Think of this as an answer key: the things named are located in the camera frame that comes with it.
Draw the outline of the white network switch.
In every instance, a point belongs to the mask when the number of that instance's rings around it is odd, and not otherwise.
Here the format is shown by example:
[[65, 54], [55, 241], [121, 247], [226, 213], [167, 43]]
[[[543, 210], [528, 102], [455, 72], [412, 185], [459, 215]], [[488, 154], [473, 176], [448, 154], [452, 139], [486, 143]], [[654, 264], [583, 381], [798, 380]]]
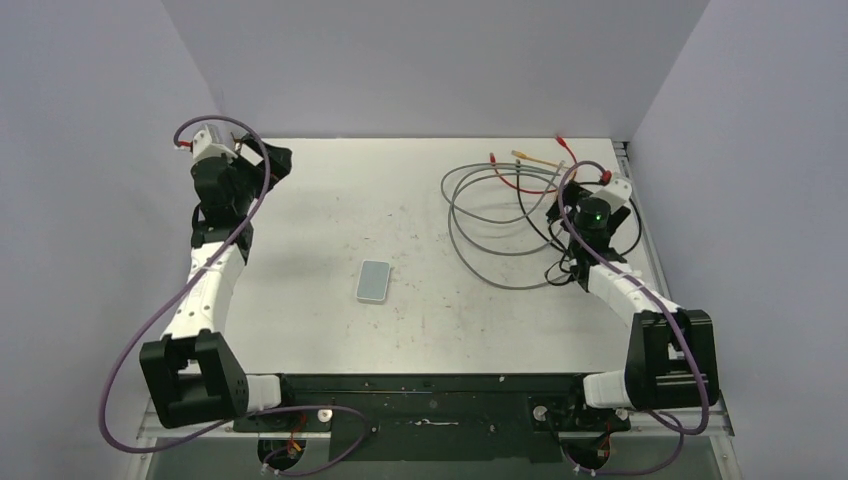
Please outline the white network switch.
[[364, 260], [361, 264], [355, 298], [362, 303], [382, 304], [387, 298], [392, 267], [388, 262]]

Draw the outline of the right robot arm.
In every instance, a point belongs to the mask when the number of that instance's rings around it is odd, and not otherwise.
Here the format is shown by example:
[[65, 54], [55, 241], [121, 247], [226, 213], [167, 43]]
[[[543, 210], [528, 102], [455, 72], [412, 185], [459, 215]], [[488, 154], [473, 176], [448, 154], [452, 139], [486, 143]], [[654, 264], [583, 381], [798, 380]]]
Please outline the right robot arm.
[[631, 213], [630, 194], [625, 180], [595, 192], [568, 182], [547, 213], [569, 233], [570, 276], [630, 330], [623, 368], [587, 375], [583, 390], [567, 398], [567, 418], [579, 428], [594, 426], [606, 409], [710, 408], [719, 399], [710, 316], [664, 298], [611, 245]]

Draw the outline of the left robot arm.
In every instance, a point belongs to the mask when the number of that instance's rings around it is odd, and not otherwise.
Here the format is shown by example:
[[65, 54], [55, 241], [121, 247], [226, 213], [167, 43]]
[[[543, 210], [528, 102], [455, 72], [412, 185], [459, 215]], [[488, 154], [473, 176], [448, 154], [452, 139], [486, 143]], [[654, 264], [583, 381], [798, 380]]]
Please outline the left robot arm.
[[298, 403], [278, 374], [249, 375], [227, 344], [223, 328], [236, 282], [253, 240], [249, 211], [287, 177], [292, 152], [243, 138], [268, 161], [253, 164], [212, 133], [196, 133], [190, 169], [199, 202], [192, 215], [188, 290], [157, 341], [139, 352], [140, 366], [161, 424], [177, 428], [232, 420], [258, 412], [271, 429], [290, 428]]

